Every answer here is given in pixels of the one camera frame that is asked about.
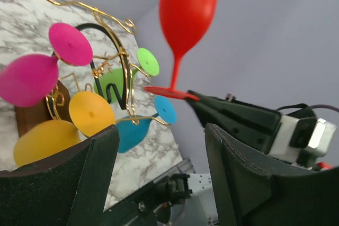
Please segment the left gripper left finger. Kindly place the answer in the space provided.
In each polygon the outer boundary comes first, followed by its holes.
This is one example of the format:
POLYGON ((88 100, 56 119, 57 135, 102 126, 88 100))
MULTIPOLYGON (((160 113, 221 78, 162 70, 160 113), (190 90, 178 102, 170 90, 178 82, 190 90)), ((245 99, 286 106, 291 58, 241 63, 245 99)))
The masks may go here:
POLYGON ((55 155, 1 171, 1 225, 100 225, 119 146, 111 125, 55 155))

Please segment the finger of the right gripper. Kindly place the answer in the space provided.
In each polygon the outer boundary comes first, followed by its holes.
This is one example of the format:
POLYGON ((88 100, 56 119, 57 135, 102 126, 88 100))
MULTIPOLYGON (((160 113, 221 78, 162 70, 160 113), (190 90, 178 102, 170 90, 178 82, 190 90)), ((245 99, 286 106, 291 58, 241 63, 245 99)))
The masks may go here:
POLYGON ((195 101, 187 97, 185 101, 194 110, 203 128, 205 128, 208 123, 215 124, 239 142, 248 144, 245 140, 246 120, 230 109, 230 102, 226 102, 217 97, 203 95, 192 90, 188 90, 188 93, 199 98, 198 101, 195 101))

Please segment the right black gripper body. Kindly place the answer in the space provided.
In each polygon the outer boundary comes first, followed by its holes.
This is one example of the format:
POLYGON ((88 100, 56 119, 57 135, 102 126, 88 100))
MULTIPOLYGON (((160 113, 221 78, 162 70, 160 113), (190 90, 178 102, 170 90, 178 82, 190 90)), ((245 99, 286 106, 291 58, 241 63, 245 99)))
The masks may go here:
POLYGON ((233 94, 227 95, 232 103, 231 134, 240 142, 267 154, 281 126, 282 115, 275 110, 238 101, 233 94))

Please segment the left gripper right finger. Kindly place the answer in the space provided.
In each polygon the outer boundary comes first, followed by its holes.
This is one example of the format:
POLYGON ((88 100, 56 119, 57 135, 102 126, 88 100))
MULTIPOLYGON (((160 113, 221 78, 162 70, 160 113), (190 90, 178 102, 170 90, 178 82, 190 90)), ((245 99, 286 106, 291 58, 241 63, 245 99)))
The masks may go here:
POLYGON ((205 142, 220 225, 338 225, 338 168, 288 165, 214 124, 205 142))

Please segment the blue plastic wine glass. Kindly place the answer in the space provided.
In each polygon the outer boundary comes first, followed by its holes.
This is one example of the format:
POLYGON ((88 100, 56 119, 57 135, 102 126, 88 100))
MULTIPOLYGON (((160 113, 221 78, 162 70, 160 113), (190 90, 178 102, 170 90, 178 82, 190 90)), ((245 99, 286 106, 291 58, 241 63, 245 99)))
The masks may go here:
POLYGON ((116 126, 120 137, 118 153, 126 153, 139 145, 146 137, 152 121, 164 126, 176 123, 177 115, 174 106, 166 97, 156 95, 154 107, 156 113, 151 116, 126 116, 117 120, 116 126))

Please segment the red plastic wine glass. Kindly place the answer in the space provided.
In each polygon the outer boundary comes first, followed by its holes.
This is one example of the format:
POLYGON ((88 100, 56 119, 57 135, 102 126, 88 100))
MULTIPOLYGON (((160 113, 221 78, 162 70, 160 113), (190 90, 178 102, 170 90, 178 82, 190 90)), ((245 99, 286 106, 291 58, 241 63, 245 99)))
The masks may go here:
POLYGON ((174 65, 172 80, 168 88, 148 86, 145 91, 184 100, 189 98, 198 101, 199 98, 176 90, 181 61, 205 35, 217 7, 218 0, 159 0, 159 21, 163 35, 172 50, 174 65))

